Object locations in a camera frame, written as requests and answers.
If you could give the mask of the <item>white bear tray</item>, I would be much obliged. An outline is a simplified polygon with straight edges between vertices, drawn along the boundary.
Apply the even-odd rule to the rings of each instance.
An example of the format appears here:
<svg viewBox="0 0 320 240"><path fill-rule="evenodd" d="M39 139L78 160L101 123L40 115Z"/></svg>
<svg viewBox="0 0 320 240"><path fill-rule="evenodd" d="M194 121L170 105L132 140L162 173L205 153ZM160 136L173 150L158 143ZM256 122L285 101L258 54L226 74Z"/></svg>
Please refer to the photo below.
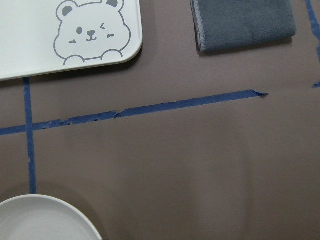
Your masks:
<svg viewBox="0 0 320 240"><path fill-rule="evenodd" d="M138 0L3 0L0 79L116 65L143 43Z"/></svg>

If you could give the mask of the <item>grey folded cloth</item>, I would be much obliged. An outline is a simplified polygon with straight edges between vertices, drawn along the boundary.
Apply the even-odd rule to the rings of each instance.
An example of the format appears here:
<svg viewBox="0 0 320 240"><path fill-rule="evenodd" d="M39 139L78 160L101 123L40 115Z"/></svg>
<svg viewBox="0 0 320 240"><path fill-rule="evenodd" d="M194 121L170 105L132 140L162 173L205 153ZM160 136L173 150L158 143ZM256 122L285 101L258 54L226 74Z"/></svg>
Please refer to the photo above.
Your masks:
<svg viewBox="0 0 320 240"><path fill-rule="evenodd" d="M192 0L201 52L252 47L296 34L289 0Z"/></svg>

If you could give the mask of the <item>beige round plate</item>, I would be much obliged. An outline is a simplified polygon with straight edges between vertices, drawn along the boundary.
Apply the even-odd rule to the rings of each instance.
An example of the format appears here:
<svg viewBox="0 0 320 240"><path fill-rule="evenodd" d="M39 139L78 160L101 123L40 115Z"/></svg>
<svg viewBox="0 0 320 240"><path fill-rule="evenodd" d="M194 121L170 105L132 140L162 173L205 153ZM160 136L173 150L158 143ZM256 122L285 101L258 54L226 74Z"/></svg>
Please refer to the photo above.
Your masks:
<svg viewBox="0 0 320 240"><path fill-rule="evenodd" d="M55 197L27 194L0 203L2 240L101 240L77 208Z"/></svg>

